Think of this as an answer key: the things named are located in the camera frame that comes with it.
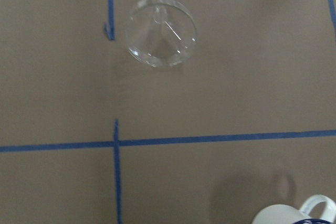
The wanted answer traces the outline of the clear glass funnel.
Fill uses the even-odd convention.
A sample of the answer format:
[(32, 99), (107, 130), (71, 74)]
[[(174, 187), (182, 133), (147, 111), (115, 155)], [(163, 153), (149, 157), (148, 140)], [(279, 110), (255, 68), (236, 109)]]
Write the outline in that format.
[(140, 0), (125, 26), (128, 52), (156, 68), (184, 63), (194, 53), (197, 29), (191, 12), (177, 0)]

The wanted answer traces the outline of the brown paper table cover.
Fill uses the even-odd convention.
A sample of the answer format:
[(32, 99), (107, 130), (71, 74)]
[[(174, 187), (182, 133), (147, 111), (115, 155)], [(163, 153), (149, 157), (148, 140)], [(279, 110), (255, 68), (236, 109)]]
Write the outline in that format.
[(335, 198), (328, 0), (177, 0), (194, 55), (128, 52), (139, 0), (1, 0), (1, 223), (250, 223)]

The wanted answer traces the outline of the white enamel mug blue rim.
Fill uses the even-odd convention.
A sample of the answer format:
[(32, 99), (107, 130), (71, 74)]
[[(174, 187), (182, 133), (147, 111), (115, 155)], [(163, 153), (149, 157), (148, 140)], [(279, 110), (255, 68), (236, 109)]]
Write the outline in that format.
[[(322, 214), (317, 218), (311, 217), (311, 211), (320, 203), (325, 203)], [(282, 204), (268, 206), (254, 217), (252, 223), (334, 223), (334, 221), (335, 202), (324, 195), (313, 195), (299, 209)]]

